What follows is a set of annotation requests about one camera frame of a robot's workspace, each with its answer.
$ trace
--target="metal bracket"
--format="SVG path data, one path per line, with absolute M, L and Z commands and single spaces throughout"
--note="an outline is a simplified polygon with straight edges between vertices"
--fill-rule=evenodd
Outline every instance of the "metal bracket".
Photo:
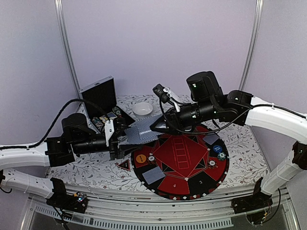
M 113 133 L 114 133 L 113 120 L 109 120 L 106 122 L 106 125 L 105 125 L 106 146 L 108 147 L 109 147 L 109 140 L 111 139 Z
M 166 92 L 167 93 L 167 95 L 168 95 L 168 97 L 170 98 L 170 99 L 175 99 L 176 101 L 178 101 L 178 102 L 182 102 L 181 101 L 181 99 L 169 88 L 169 87 L 165 87 L 164 89 L 163 89 L 163 91 L 164 92 Z M 176 108 L 176 111 L 177 111 L 177 113 L 179 113 L 180 112 L 180 107 L 179 107 L 179 105 L 173 100 L 173 103 L 174 103 L 174 106 L 175 106 L 175 108 Z

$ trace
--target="white bowl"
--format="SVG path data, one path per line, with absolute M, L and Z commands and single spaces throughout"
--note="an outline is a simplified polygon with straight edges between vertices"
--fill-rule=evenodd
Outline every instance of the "white bowl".
M 148 102 L 136 103 L 132 107 L 134 115 L 138 118 L 145 118 L 153 111 L 153 106 Z

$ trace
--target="triangle logo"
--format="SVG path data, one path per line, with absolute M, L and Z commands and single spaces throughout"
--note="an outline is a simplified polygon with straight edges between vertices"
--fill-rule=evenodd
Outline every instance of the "triangle logo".
M 195 135 L 193 136 L 187 136 L 189 139 L 195 141 L 196 143 L 198 143 L 197 137 Z
M 159 145 L 163 145 L 164 142 L 166 142 L 168 140 L 168 138 L 159 138 Z
M 148 147 L 154 147 L 155 145 L 155 141 L 149 142 L 149 143 L 145 143 L 144 145 L 148 146 Z
M 127 170 L 127 171 L 130 171 L 130 161 L 129 161 L 129 159 L 125 160 L 124 162 L 122 162 L 120 164 L 118 164 L 117 167 L 124 169 L 124 170 Z

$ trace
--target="white wall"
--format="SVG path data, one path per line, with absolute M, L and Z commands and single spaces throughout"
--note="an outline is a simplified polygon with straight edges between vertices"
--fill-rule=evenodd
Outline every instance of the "white wall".
M 80 86 L 106 76 L 118 95 L 152 94 L 161 83 L 188 94 L 186 78 L 215 73 L 225 93 L 239 86 L 253 0 L 63 1 Z
M 245 91 L 266 101 L 307 113 L 307 1 L 266 0 L 256 50 Z M 295 140 L 255 128 L 271 168 Z M 307 228 L 307 173 L 288 183 L 302 229 Z
M 54 1 L 0 0 L 0 31 L 0 144 L 38 141 L 59 109 L 76 97 Z M 59 122 L 52 135 L 60 134 Z M 44 168 L 22 170 L 42 175 Z M 26 198 L 0 191 L 1 230 L 19 228 Z

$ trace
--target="blue chip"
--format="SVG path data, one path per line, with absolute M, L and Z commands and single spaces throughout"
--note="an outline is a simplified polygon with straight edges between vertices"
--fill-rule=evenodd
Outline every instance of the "blue chip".
M 223 149 L 222 149 L 222 147 L 219 146 L 219 145 L 214 145 L 214 146 L 213 146 L 213 150 L 214 150 L 214 152 L 221 152 Z

